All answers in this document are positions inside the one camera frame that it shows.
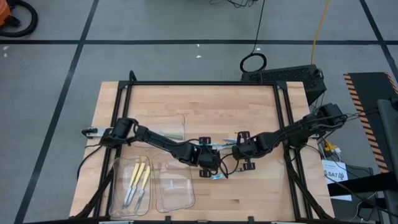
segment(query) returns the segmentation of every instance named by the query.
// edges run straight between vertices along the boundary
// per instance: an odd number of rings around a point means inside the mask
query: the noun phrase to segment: black floor stripe
[[[45,157],[47,156],[47,153],[49,151],[50,143],[53,138],[55,128],[57,127],[58,120],[60,118],[60,114],[61,114],[61,111],[63,108],[63,104],[67,97],[68,90],[69,90],[70,84],[72,82],[72,78],[75,73],[76,66],[79,61],[81,51],[84,46],[83,40],[85,40],[87,37],[88,29],[90,28],[91,22],[93,20],[94,13],[95,13],[97,5],[98,5],[98,1],[99,0],[94,0],[93,5],[91,6],[90,13],[88,14],[88,18],[87,18],[85,27],[83,29],[83,33],[81,34],[81,37],[80,37],[80,43],[78,44],[78,46],[76,48],[76,52],[75,52],[75,55],[73,56],[72,62],[70,64],[70,68],[69,68],[67,77],[65,79],[65,82],[63,83],[61,94],[58,99],[57,105],[55,107],[55,111],[52,116],[50,126],[47,130],[45,137],[44,137],[42,148],[41,148],[39,156],[36,160],[36,164],[35,164],[34,170],[32,172],[32,175],[30,177],[30,180],[29,180],[28,186],[26,188],[24,197],[22,199],[21,205],[19,206],[18,213],[15,218],[14,224],[21,224],[24,222],[26,212],[27,212],[27,209],[30,204],[30,200],[32,199],[34,190],[37,185],[37,181],[39,180]]]
[[[359,0],[359,1],[361,3],[362,8],[363,8],[363,10],[365,12],[365,15],[368,18],[368,21],[369,21],[369,23],[370,23],[370,25],[372,27],[374,35],[376,35],[377,40],[380,42],[381,49],[382,49],[382,51],[384,53],[384,56],[387,59],[387,62],[389,64],[390,68],[391,68],[391,71],[394,74],[396,80],[398,80],[398,68],[397,68],[397,65],[396,65],[394,59],[391,56],[391,53],[390,53],[390,51],[389,51],[389,49],[387,47],[386,41],[384,41],[384,39],[383,39],[383,37],[382,37],[382,35],[380,33],[380,30],[377,27],[376,22],[374,21],[374,18],[372,16],[371,11],[369,10],[369,7],[366,4],[365,0]]]
[[[255,40],[84,40],[98,45],[159,45],[159,44],[254,44]],[[79,44],[80,40],[0,40],[0,44]],[[312,40],[258,40],[257,44],[312,45]],[[379,45],[378,40],[318,40],[317,45]]]

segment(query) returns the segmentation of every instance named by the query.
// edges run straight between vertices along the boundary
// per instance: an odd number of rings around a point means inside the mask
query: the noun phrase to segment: vacuum cleaner
[[[20,20],[15,18],[11,14],[12,9],[14,9],[17,5],[25,7],[32,14],[32,20],[30,21],[30,24],[21,31],[3,31],[2,29],[6,26],[11,26],[15,28],[20,26]],[[0,36],[22,37],[31,34],[36,29],[38,20],[39,19],[37,17],[37,12],[30,4],[21,0],[0,0]]]

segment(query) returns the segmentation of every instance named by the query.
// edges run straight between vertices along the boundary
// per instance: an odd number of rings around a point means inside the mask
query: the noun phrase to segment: wooden tabletop
[[[117,82],[102,83],[92,126],[109,126],[117,86]],[[299,120],[309,113],[303,85],[292,82],[287,86],[294,120]],[[119,116],[123,109],[123,94]],[[282,92],[280,99],[287,124]],[[255,135],[279,129],[271,86],[133,86],[128,117],[176,114],[185,117],[185,139],[209,136],[212,142],[223,143],[223,138],[236,138],[238,131],[250,131]],[[88,145],[98,141],[91,139]],[[308,144],[317,146],[313,140]],[[86,149],[85,156],[93,150]],[[94,154],[82,167],[70,215],[80,212],[98,188],[104,152],[103,149]],[[123,146],[122,157],[145,155],[152,158],[160,152],[160,149]],[[319,154],[308,147],[302,149],[301,155],[309,191],[323,209],[334,216]],[[148,213],[134,219],[164,220],[165,216],[170,215],[172,220],[246,221],[248,216],[254,216],[256,221],[294,221],[282,145],[267,156],[252,161],[256,163],[256,170],[237,172],[228,180],[201,178],[199,168],[193,167],[191,173],[196,202],[185,210],[159,213],[155,207],[152,184]],[[226,164],[232,169],[236,161],[228,157]],[[298,189],[297,192],[301,216],[305,217],[302,195]],[[107,196],[103,196],[102,215]]]

